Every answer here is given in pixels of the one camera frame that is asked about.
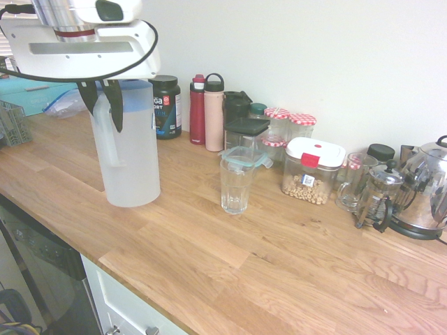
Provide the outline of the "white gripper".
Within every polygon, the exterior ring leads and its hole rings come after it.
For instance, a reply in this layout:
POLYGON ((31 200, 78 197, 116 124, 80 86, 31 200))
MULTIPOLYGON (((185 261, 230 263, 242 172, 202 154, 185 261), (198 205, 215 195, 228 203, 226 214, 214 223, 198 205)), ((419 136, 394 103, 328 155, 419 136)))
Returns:
MULTIPOLYGON (((136 20, 124 25, 99 25, 96 39, 61 42, 53 28, 37 19, 2 19, 18 69, 26 75, 79 80, 149 79, 160 70, 156 35, 148 23, 136 20)), ((76 82, 81 98, 93 114, 98 100, 95 81, 76 82)), ((103 80, 103 92, 110 104, 118 133, 123 128, 123 98, 118 80, 103 80)))

